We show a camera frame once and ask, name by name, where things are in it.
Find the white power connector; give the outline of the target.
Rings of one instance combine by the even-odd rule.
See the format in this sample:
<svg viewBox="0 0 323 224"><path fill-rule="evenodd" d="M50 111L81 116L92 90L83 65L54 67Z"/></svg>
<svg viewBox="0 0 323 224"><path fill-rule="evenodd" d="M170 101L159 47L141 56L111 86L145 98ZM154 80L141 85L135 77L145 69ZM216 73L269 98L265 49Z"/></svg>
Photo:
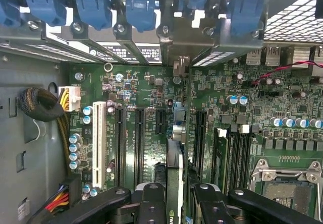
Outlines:
<svg viewBox="0 0 323 224"><path fill-rule="evenodd" d="M79 86L59 87L58 103L65 112L79 111L81 108L81 89Z"/></svg>

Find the green motherboard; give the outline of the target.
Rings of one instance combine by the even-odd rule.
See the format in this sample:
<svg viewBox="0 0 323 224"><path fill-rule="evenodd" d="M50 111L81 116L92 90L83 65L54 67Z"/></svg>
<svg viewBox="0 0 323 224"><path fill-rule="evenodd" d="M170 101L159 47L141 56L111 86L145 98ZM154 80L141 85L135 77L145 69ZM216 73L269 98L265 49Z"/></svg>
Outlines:
<svg viewBox="0 0 323 224"><path fill-rule="evenodd" d="M70 116L70 160L80 174L81 200L113 188L115 184L115 114L126 110L125 186L132 193L138 185L155 182L154 165L166 165L167 140L171 135L171 115L166 100L178 89L171 83L172 68L125 66L107 63L74 65L73 86L81 89L81 108ZM237 188L249 189L252 171L264 158L269 166L307 168L317 160L323 171L323 45L265 48L241 59L215 67L193 69L193 103L208 111L207 143L202 183L214 184L214 129L227 130L228 152L224 195ZM92 184L92 104L106 103L106 174L103 188ZM143 179L134 185L135 110L145 109ZM155 112L166 110L166 132L155 133ZM231 125L259 126L261 154L250 158L245 187L229 187Z"/></svg>

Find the black short expansion slot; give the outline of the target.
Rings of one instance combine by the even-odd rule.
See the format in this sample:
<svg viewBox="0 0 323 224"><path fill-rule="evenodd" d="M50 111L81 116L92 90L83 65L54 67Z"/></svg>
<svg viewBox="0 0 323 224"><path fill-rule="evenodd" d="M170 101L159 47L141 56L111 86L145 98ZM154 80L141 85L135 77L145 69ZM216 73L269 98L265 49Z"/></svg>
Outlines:
<svg viewBox="0 0 323 224"><path fill-rule="evenodd" d="M166 132L166 110L158 108L155 112L155 133L164 134Z"/></svg>

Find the dark grey PC case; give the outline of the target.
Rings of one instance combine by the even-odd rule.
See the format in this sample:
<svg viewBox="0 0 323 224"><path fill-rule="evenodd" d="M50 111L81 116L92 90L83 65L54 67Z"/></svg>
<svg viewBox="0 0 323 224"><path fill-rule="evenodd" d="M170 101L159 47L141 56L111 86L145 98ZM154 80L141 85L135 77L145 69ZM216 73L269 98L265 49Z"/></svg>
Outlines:
<svg viewBox="0 0 323 224"><path fill-rule="evenodd" d="M117 22L128 23L126 0L110 1L112 27L97 31L87 24L88 35L129 64L119 63L93 47L89 52L99 63L71 62L27 48L23 39L32 35L28 22L44 21L31 14L26 0L18 0L20 27L0 24L0 224L26 224L43 207L57 215L85 202L81 200L81 176L70 166L70 116L74 111L65 112L58 103L59 87L73 86L70 73L74 65L172 68L162 63L157 34L163 15L186 18L193 28L201 19L213 18L215 37L220 33L220 19L229 19L230 0L207 0L203 10L183 12L176 10L175 0L155 0L155 29L140 33L132 26L132 40L149 62L141 65L116 41L113 32ZM65 26L44 23L50 33L77 42L70 30L72 22L82 22L76 0L65 3ZM323 45L323 0L264 0L261 19L263 46L251 52L268 47Z"/></svg>

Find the white expansion slot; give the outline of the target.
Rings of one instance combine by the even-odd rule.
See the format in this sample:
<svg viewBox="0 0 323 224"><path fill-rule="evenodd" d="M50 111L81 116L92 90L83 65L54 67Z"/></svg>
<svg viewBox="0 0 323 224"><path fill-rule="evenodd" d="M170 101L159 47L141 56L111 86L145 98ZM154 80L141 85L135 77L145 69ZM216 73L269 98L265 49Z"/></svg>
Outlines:
<svg viewBox="0 0 323 224"><path fill-rule="evenodd" d="M96 101L92 107L92 184L103 188L106 179L106 103Z"/></svg>

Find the blue card retention clip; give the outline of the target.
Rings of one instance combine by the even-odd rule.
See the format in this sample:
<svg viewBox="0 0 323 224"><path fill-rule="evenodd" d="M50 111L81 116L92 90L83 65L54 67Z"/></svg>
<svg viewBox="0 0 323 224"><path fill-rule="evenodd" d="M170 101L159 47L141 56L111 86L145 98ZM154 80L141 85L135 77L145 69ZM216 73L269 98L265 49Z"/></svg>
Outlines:
<svg viewBox="0 0 323 224"><path fill-rule="evenodd" d="M18 0L0 0L0 24L13 28L21 26Z"/></svg>
<svg viewBox="0 0 323 224"><path fill-rule="evenodd" d="M175 7L178 12L185 10L203 10L207 0L175 0Z"/></svg>
<svg viewBox="0 0 323 224"><path fill-rule="evenodd" d="M228 15L231 35L243 36L258 30L264 0L230 0Z"/></svg>
<svg viewBox="0 0 323 224"><path fill-rule="evenodd" d="M127 22L138 32L155 29L156 13L155 0L126 0Z"/></svg>
<svg viewBox="0 0 323 224"><path fill-rule="evenodd" d="M81 21L95 30L112 27L110 0L76 0L76 5Z"/></svg>
<svg viewBox="0 0 323 224"><path fill-rule="evenodd" d="M26 0L33 16L48 25L65 26L67 10L65 0Z"/></svg>

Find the silver CPU socket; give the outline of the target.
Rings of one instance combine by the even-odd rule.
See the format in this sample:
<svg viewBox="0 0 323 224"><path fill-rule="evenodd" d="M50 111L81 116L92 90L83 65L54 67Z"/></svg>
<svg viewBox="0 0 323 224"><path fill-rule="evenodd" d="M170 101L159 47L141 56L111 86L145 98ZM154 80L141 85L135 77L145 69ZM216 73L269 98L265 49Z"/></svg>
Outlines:
<svg viewBox="0 0 323 224"><path fill-rule="evenodd" d="M317 160L305 169L292 169L269 166L261 158L252 171L249 189L323 222L323 171Z"/></svg>

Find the perforated silver slot cover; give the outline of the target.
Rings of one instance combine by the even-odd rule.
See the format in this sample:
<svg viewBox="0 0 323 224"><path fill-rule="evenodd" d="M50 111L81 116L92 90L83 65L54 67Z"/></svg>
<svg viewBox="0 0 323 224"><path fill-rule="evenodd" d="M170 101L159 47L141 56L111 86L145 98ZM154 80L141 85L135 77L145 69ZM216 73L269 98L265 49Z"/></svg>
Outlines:
<svg viewBox="0 0 323 224"><path fill-rule="evenodd" d="M76 63L99 63L99 59L89 52L89 47L79 42L64 40L48 31L44 22L29 21L32 33L23 44L27 48L53 57L62 58Z"/></svg>
<svg viewBox="0 0 323 224"><path fill-rule="evenodd" d="M148 65L146 57L132 40L132 26L129 23L116 23L113 27L116 41L127 49L141 65Z"/></svg>
<svg viewBox="0 0 323 224"><path fill-rule="evenodd" d="M96 49L96 51L108 55L109 57L111 57L119 63L129 64L129 62L126 61L124 58L118 56L113 51L105 48L96 41L92 40L88 35L89 31L87 24L83 22L72 22L70 25L70 30L75 41L87 45L88 47L93 47L94 49Z"/></svg>
<svg viewBox="0 0 323 224"><path fill-rule="evenodd" d="M215 46L204 49L192 60L193 67L206 68L238 58L263 46L264 22L261 19L256 28L244 35L231 34L231 20L220 19L220 33Z"/></svg>

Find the black long expansion slot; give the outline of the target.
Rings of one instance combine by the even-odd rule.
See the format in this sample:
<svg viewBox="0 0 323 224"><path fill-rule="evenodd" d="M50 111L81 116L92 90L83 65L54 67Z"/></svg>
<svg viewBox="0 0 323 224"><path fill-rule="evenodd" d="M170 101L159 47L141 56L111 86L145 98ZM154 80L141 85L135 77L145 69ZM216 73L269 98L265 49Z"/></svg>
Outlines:
<svg viewBox="0 0 323 224"><path fill-rule="evenodd" d="M135 110L135 161L134 161L134 185L137 186L143 179L145 143L145 109Z"/></svg>
<svg viewBox="0 0 323 224"><path fill-rule="evenodd" d="M206 118L207 112L205 110L198 110L196 112L193 161L200 179L202 179L203 174L204 147L206 138Z"/></svg>
<svg viewBox="0 0 323 224"><path fill-rule="evenodd" d="M126 110L116 108L115 114L115 184L125 186L126 169Z"/></svg>

